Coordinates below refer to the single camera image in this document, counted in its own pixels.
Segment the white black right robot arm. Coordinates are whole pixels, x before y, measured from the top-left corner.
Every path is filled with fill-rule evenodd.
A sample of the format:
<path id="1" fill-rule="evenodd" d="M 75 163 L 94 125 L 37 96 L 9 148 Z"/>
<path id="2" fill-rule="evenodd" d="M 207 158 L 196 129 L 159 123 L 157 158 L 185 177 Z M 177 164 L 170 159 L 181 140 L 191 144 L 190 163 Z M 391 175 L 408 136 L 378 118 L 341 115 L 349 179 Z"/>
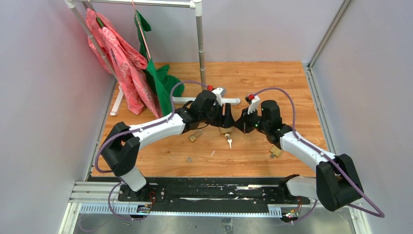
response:
<path id="1" fill-rule="evenodd" d="M 335 211 L 362 197 L 363 188 L 348 155 L 325 151 L 294 132 L 283 123 L 276 101 L 262 102 L 261 111 L 258 114 L 257 110 L 243 109 L 235 127 L 245 134 L 253 130 L 265 134 L 276 148 L 291 153 L 316 173 L 315 178 L 298 174 L 283 178 L 278 190 L 280 201 L 288 204 L 301 196 L 318 200 L 327 210 Z"/>

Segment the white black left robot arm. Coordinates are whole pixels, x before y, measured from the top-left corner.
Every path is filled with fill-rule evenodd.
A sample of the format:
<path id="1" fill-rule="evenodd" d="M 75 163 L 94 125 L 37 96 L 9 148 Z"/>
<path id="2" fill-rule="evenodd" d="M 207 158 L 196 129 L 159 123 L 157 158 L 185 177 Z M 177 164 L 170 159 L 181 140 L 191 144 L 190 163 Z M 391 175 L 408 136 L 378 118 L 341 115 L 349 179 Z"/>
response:
<path id="1" fill-rule="evenodd" d="M 144 124 L 116 124 L 102 144 L 99 155 L 111 172 L 131 189 L 131 196 L 144 201 L 149 196 L 147 181 L 136 167 L 139 150 L 164 138 L 197 130 L 201 123 L 215 127 L 231 126 L 230 106 L 223 106 L 225 88 L 203 90 L 194 101 L 173 113 Z"/>

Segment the small brass padlock with key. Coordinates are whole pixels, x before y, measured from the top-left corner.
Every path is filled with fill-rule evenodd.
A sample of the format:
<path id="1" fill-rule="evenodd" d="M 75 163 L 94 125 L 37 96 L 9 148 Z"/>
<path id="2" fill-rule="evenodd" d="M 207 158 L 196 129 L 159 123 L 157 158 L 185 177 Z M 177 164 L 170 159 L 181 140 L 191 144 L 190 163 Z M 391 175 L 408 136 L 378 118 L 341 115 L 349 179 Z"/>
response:
<path id="1" fill-rule="evenodd" d="M 188 138 L 191 142 L 194 142 L 197 138 L 199 138 L 203 134 L 202 130 L 197 130 L 193 134 L 191 134 Z"/>

